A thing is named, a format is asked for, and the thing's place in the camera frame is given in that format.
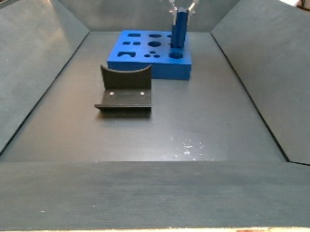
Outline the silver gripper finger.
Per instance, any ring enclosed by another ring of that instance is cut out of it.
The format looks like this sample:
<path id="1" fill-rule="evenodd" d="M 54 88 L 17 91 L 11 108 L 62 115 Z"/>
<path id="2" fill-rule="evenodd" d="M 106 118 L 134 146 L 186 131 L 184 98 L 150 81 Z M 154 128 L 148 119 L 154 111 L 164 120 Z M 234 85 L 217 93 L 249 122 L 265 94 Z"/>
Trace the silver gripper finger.
<path id="1" fill-rule="evenodd" d="M 190 15 L 196 14 L 196 9 L 198 7 L 200 2 L 201 2 L 201 0 L 193 0 L 190 6 L 188 8 L 188 11 L 189 11 Z"/>
<path id="2" fill-rule="evenodd" d="M 173 25 L 176 25 L 176 20 L 177 20 L 177 6 L 176 6 L 176 0 L 169 0 L 170 3 L 170 13 L 173 15 Z"/>

